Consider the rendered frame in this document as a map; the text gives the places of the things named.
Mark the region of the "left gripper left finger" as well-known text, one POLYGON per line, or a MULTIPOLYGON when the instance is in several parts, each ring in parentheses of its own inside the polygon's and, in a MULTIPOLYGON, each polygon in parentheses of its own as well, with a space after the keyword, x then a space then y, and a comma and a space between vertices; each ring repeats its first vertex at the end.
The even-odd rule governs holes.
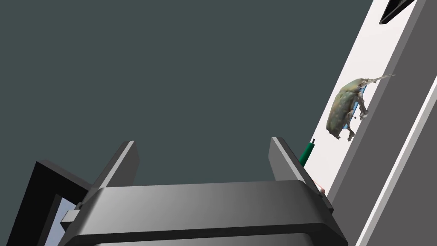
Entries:
POLYGON ((105 187, 132 186, 139 163, 136 142, 123 142, 83 200, 87 202, 99 189, 105 187))

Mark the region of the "grey table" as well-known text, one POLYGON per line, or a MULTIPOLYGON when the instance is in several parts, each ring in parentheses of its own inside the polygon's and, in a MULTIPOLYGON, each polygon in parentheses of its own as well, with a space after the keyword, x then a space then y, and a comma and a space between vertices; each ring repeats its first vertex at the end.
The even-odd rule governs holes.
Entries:
POLYGON ((314 132, 306 170, 323 188, 348 246, 362 230, 437 76, 437 0, 413 0, 391 17, 396 0, 373 0, 314 132), (368 116, 339 140, 325 125, 339 89, 356 78, 390 78, 364 91, 368 116))

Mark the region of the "black framed window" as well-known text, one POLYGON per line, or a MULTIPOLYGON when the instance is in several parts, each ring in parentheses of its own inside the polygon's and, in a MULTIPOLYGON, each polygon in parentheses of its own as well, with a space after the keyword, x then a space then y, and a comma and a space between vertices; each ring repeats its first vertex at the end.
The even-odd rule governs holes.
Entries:
POLYGON ((91 184, 49 160, 37 161, 6 246, 44 246, 61 199, 80 203, 91 184))

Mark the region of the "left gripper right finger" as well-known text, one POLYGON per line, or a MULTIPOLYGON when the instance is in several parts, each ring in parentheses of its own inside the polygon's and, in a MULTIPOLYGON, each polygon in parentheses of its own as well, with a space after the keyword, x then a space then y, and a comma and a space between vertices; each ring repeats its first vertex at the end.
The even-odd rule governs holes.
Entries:
POLYGON ((276 181, 300 180, 306 183, 317 195, 320 195, 319 188, 283 138, 271 138, 268 160, 276 181))

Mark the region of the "olive green beetle figure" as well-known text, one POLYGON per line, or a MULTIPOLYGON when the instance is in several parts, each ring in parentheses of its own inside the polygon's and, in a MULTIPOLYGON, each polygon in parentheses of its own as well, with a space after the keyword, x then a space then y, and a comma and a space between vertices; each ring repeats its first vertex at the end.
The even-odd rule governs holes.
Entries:
POLYGON ((364 79, 358 78, 343 86, 338 94, 335 96, 333 104, 331 106, 328 120, 326 123, 327 131, 336 139, 340 139, 340 133, 344 126, 347 126, 349 131, 348 141, 351 141, 355 136, 354 131, 350 128, 350 120, 354 115, 355 104, 358 103, 360 113, 360 120, 364 119, 368 115, 368 110, 365 107, 363 92, 361 91, 370 83, 376 83, 381 79, 395 76, 394 74, 388 74, 376 79, 364 79))

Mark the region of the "green pen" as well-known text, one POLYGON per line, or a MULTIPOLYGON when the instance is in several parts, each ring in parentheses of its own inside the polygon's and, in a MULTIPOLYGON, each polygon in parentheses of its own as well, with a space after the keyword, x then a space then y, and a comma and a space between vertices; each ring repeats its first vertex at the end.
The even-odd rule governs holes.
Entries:
POLYGON ((312 141, 308 143, 308 145, 305 148, 305 151, 303 152, 303 154, 299 158, 299 162, 303 167, 307 163, 307 161, 308 161, 308 159, 313 151, 314 146, 315 146, 315 139, 313 138, 312 141))

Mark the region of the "black flat object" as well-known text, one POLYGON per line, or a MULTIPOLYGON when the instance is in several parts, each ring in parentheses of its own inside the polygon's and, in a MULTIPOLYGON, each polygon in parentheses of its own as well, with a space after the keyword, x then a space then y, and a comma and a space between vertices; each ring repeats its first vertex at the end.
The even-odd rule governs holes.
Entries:
POLYGON ((389 0, 379 24, 384 25, 388 23, 414 1, 415 0, 389 0))

